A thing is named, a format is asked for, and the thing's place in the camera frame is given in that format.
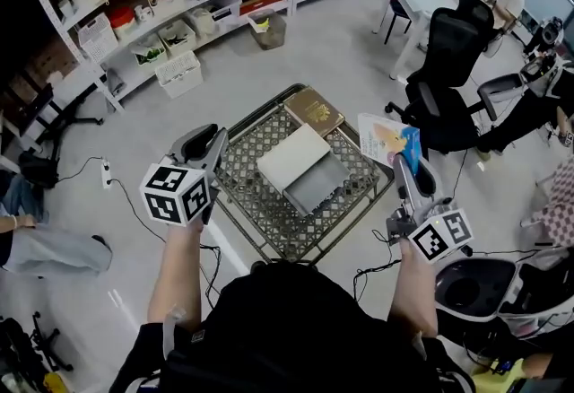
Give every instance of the gray floor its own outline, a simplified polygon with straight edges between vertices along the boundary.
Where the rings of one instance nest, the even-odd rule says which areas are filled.
[[[198,53],[205,82],[193,91],[169,100],[157,83],[140,88],[125,101],[126,114],[107,117],[102,127],[76,126],[65,136],[59,165],[62,176],[79,170],[90,156],[105,155],[112,176],[121,179],[135,210],[158,233],[165,228],[147,219],[138,186],[148,166],[167,152],[175,139],[208,122],[231,126],[264,101],[293,83],[312,85],[331,101],[354,126],[361,112],[382,114],[390,100],[406,104],[404,86],[389,79],[388,71],[405,43],[405,21],[398,19],[385,46],[390,17],[378,36],[370,31],[380,0],[317,0],[302,6],[281,48],[263,52],[245,29],[238,30]],[[407,69],[422,65],[418,52]],[[476,85],[522,66],[520,46],[506,39],[493,59],[481,57],[473,79],[462,89],[470,104],[477,100]],[[101,110],[91,99],[85,113]],[[483,114],[485,127],[490,121]],[[555,141],[550,146],[536,133],[516,142],[503,157],[494,156],[482,170],[474,152],[465,159],[457,187],[457,201],[472,224],[474,248],[483,251],[526,247],[532,240],[518,227],[530,209],[535,180],[550,174],[566,152]],[[452,190],[464,153],[431,154],[431,162]],[[352,291],[358,268],[388,261],[387,247],[372,229],[384,231],[385,219],[397,207],[391,188],[351,233],[319,264],[321,272]],[[3,299],[0,314],[17,318],[30,328],[34,310],[43,313],[46,327],[57,325],[62,340],[57,348],[76,370],[68,376],[75,391],[105,390],[131,348],[157,276],[162,244],[134,218],[117,185],[104,190],[100,165],[90,162],[77,178],[62,182],[48,193],[50,221],[71,231],[98,233],[114,250],[111,269],[95,280],[36,280],[0,275]],[[255,251],[217,210],[221,231],[206,232],[204,241],[214,243],[222,235],[246,264]],[[213,257],[202,258],[207,273]],[[372,275],[361,306],[374,317],[385,318],[392,299],[397,268]],[[225,258],[216,286],[221,288],[237,271]]]

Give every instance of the checkered cloth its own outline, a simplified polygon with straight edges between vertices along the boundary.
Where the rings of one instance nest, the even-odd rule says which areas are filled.
[[[555,246],[574,245],[574,157],[558,165],[550,202],[531,219],[544,224]]]

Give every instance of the brown book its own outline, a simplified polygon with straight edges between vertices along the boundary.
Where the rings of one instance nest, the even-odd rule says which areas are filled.
[[[289,98],[285,107],[298,122],[311,125],[321,137],[344,122],[344,115],[311,87]]]

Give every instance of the power strip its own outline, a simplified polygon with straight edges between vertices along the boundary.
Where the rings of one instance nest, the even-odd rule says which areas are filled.
[[[101,158],[101,184],[106,189],[111,188],[111,170],[105,157]]]

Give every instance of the trash bin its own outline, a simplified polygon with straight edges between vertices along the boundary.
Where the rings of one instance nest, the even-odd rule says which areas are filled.
[[[274,10],[252,13],[248,21],[251,34],[263,50],[283,45],[287,23]]]

